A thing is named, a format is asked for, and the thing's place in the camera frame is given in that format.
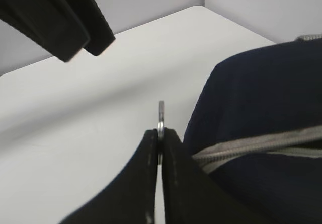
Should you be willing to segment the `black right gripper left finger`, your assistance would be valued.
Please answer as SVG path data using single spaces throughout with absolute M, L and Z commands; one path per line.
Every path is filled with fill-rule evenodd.
M 147 130 L 122 171 L 62 223 L 154 223 L 157 131 Z

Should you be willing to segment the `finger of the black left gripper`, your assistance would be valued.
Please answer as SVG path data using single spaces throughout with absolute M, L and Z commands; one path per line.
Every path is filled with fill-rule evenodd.
M 114 42 L 115 36 L 95 0 L 56 0 L 56 4 L 52 55 L 75 56 L 85 49 L 98 56 Z
M 1 0 L 1 20 L 63 62 L 90 40 L 66 0 Z

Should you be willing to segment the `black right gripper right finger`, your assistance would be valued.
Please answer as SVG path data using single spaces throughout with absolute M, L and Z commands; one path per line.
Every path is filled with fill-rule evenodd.
M 267 222 L 216 185 L 172 129 L 164 134 L 162 178 L 166 223 Z

